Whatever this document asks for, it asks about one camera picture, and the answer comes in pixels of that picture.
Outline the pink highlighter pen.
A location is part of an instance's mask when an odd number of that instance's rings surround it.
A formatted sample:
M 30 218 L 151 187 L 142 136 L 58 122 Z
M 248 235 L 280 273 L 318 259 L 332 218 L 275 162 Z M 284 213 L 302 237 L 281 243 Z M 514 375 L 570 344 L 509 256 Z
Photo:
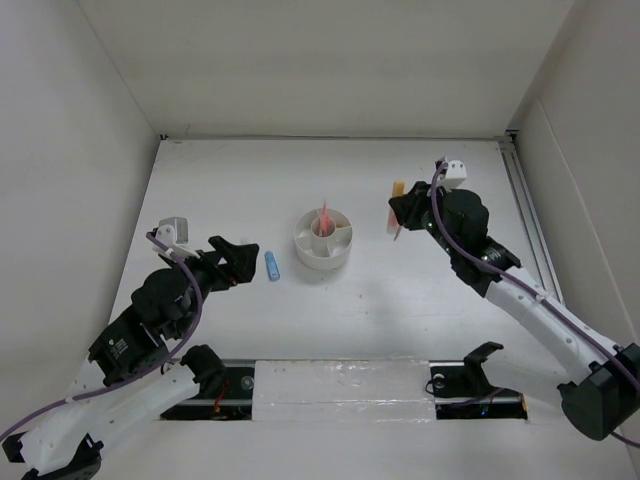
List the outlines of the pink highlighter pen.
M 327 202 L 323 203 L 319 215 L 318 236 L 327 238 L 331 235 L 331 217 L 327 208 Z

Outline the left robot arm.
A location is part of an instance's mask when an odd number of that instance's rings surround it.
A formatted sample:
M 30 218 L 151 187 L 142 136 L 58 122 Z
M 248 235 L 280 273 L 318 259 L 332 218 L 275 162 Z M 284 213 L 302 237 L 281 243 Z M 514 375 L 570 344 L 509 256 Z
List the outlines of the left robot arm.
M 188 342 L 209 294 L 253 280 L 259 247 L 213 236 L 210 250 L 191 250 L 167 233 L 147 233 L 166 266 L 92 343 L 65 397 L 2 433 L 4 455 L 26 465 L 25 478 L 91 479 L 128 431 L 184 400 L 225 395 L 223 361 L 210 346 Z

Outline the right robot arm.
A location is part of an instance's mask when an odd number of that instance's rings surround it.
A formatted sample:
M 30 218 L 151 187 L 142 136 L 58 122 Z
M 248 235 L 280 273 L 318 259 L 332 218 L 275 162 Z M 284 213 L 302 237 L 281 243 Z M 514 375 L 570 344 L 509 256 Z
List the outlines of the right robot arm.
M 434 395 L 480 402 L 510 390 L 559 407 L 591 440 L 616 437 L 639 411 L 638 345 L 618 345 L 546 292 L 520 259 L 489 235 L 489 211 L 476 193 L 418 181 L 389 205 L 400 229 L 427 232 L 456 277 L 515 320 L 560 366 L 558 372 L 544 372 L 500 360 L 507 347 L 486 341 L 463 358 L 453 384 L 434 388 Z

